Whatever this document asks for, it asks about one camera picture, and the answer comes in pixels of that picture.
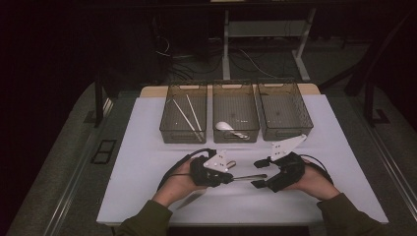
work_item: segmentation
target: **person's arm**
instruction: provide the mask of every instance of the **person's arm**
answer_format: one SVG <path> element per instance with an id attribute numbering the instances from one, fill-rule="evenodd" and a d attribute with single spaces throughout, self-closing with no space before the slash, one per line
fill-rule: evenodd
<path id="1" fill-rule="evenodd" d="M 385 236 L 384 226 L 359 211 L 319 171 L 306 165 L 304 176 L 287 190 L 301 190 L 320 200 L 328 236 Z"/>
<path id="2" fill-rule="evenodd" d="M 190 173 L 192 159 L 178 167 L 173 174 Z M 174 175 L 156 192 L 141 211 L 122 222 L 117 229 L 117 236 L 165 236 L 172 211 L 168 207 L 187 197 L 196 190 L 206 187 L 196 186 L 189 175 Z"/>

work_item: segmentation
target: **robotic hand controller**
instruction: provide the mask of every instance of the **robotic hand controller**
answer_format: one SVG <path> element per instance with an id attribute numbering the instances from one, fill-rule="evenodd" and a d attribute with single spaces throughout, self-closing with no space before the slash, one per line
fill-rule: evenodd
<path id="1" fill-rule="evenodd" d="M 323 165 L 322 168 L 312 162 L 307 163 L 303 160 L 301 155 L 292 152 L 306 139 L 307 137 L 305 135 L 301 135 L 299 137 L 272 143 L 271 156 L 267 159 L 258 160 L 254 163 L 257 168 L 267 167 L 271 163 L 278 166 L 280 169 L 279 173 L 268 180 L 264 180 L 268 177 L 266 174 L 234 177 L 232 174 L 228 173 L 228 170 L 236 165 L 236 161 L 227 162 L 225 151 L 217 153 L 215 149 L 203 148 L 184 156 L 174 166 L 172 166 L 162 177 L 157 189 L 159 190 L 169 177 L 175 175 L 173 174 L 175 169 L 198 154 L 200 156 L 193 159 L 190 164 L 190 173 L 187 173 L 187 175 L 191 176 L 197 186 L 217 187 L 220 184 L 229 184 L 235 180 L 253 180 L 252 184 L 256 188 L 259 189 L 268 187 L 276 193 L 291 184 L 298 182 L 305 173 L 306 165 L 317 169 L 323 176 L 333 183 Z M 202 155 L 202 152 L 206 152 L 208 156 Z"/>

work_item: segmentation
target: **hand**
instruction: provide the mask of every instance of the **hand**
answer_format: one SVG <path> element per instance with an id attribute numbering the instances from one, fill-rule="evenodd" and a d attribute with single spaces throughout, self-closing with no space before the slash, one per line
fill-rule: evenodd
<path id="1" fill-rule="evenodd" d="M 329 200 L 340 192 L 318 170 L 306 165 L 305 173 L 301 179 L 284 190 L 301 190 L 320 201 Z"/>
<path id="2" fill-rule="evenodd" d="M 190 173 L 191 161 L 193 161 L 193 159 L 187 160 L 172 173 L 173 176 L 169 177 L 153 196 L 153 201 L 165 207 L 169 207 L 171 204 L 184 199 L 194 191 L 207 188 L 206 186 L 196 186 L 191 179 L 191 176 L 188 175 Z"/>

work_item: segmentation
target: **wires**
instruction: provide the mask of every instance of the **wires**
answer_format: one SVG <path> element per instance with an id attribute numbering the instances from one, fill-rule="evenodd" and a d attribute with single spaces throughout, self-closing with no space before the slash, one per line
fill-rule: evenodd
<path id="1" fill-rule="evenodd" d="M 278 79 L 277 77 L 275 77 L 273 75 L 270 75 L 267 72 L 261 70 L 261 68 L 254 62 L 254 60 L 252 60 L 252 58 L 244 50 L 239 49 L 239 48 L 238 48 L 238 50 L 241 51 L 243 54 L 245 54 L 245 56 L 248 57 L 248 59 L 252 62 L 252 64 L 254 64 L 254 66 L 258 69 L 258 71 L 260 71 L 262 74 L 264 74 L 266 76 L 269 76 L 269 77 L 272 77 L 272 78 L 275 78 L 275 79 Z"/>
<path id="2" fill-rule="evenodd" d="M 155 52 L 157 54 L 159 54 L 159 55 L 162 55 L 162 56 L 171 57 L 171 55 L 169 55 L 169 54 L 166 53 L 169 50 L 169 47 L 170 47 L 170 44 L 169 44 L 168 39 L 166 39 L 165 37 L 162 37 L 162 36 L 158 36 L 157 38 L 162 38 L 163 40 L 165 40 L 165 42 L 166 42 L 166 48 L 165 48 L 165 50 L 163 52 L 160 52 L 160 51 L 155 51 Z"/>
<path id="3" fill-rule="evenodd" d="M 218 68 L 218 66 L 220 65 L 220 63 L 221 63 L 221 57 L 219 57 L 219 59 L 217 60 L 217 62 L 216 62 L 216 64 L 215 64 L 215 66 L 214 66 L 213 68 L 209 69 L 208 71 L 204 71 L 204 72 L 195 71 L 195 70 L 191 69 L 190 67 L 185 66 L 185 65 L 180 64 L 180 63 L 174 63 L 174 65 L 177 65 L 177 66 L 183 67 L 183 68 L 185 68 L 186 70 L 188 70 L 189 72 L 192 72 L 192 73 L 195 73 L 195 74 L 209 74 L 209 73 L 211 73 L 211 72 L 213 72 L 213 71 L 217 70 L 217 68 Z"/>
<path id="4" fill-rule="evenodd" d="M 177 76 L 178 78 L 180 78 L 181 80 L 184 80 L 184 81 L 188 81 L 188 80 L 192 80 L 193 79 L 193 77 L 191 77 L 187 73 L 185 73 L 185 72 L 183 72 L 181 70 L 177 70 L 175 68 L 168 69 L 168 72 L 170 72 L 172 74 L 173 79 L 175 79 L 175 76 Z"/>
<path id="5" fill-rule="evenodd" d="M 232 54 L 229 54 L 229 61 L 237 68 L 239 68 L 240 70 L 244 71 L 244 72 L 258 72 L 258 70 L 247 70 L 239 65 L 237 65 L 237 63 L 234 61 Z"/>

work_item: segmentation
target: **metal rod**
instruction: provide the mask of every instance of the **metal rod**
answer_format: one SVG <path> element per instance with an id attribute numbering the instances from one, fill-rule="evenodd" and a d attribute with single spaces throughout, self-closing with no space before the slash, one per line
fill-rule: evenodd
<path id="1" fill-rule="evenodd" d="M 259 175 L 248 175 L 248 176 L 242 176 L 242 177 L 235 177 L 233 178 L 234 181 L 238 181 L 238 180 L 260 180 L 260 179 L 265 179 L 268 176 L 266 174 L 259 174 Z"/>

